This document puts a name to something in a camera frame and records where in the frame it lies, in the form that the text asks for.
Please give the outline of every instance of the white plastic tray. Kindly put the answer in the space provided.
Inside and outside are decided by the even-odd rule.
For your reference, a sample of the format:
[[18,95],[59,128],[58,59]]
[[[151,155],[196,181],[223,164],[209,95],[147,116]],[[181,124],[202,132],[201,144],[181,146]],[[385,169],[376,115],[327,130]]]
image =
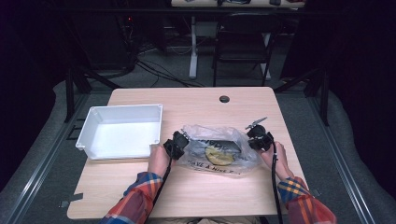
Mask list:
[[93,106],[76,143],[91,160],[146,158],[160,142],[163,105]]

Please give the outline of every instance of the wooden table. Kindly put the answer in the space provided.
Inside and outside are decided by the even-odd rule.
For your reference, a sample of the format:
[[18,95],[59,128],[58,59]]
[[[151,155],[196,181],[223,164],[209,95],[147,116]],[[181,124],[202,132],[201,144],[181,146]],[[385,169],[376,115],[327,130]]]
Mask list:
[[[222,95],[230,97],[222,103]],[[304,179],[274,92],[267,87],[169,88],[114,90],[108,105],[163,104],[161,143],[186,124],[234,127],[240,131],[256,119],[284,144],[290,169]],[[72,219],[100,218],[118,202],[147,159],[87,160],[70,203]],[[270,169],[263,164],[247,175],[214,175],[176,166],[172,169],[150,217],[268,216],[276,214]]]

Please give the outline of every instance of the black chair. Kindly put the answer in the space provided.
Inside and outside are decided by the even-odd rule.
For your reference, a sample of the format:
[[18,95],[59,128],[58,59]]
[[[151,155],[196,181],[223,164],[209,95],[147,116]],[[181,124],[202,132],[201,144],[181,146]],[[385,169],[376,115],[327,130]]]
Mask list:
[[[218,62],[266,63],[262,86],[268,73],[276,35],[282,29],[282,21],[276,15],[262,13],[233,13],[219,20],[212,68],[213,86],[216,86]],[[269,34],[265,44],[264,34]]]

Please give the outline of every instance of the red plaid sleeve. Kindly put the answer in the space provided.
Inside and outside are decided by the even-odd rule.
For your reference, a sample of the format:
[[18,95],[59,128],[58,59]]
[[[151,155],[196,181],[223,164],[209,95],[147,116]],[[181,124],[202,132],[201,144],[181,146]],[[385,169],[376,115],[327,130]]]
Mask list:
[[309,193],[300,177],[288,178],[285,182],[280,182],[277,188],[289,210],[291,224],[337,223],[332,211]]
[[100,223],[144,223],[148,218],[163,179],[154,173],[139,173],[124,197],[108,211]]

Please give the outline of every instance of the plastic bag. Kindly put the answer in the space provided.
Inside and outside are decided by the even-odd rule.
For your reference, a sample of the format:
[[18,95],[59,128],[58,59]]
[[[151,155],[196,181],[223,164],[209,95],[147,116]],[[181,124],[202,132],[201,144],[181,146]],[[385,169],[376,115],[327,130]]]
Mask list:
[[198,170],[241,175],[262,163],[248,145],[248,136],[235,128],[207,128],[186,125],[182,131],[190,138],[177,164]]

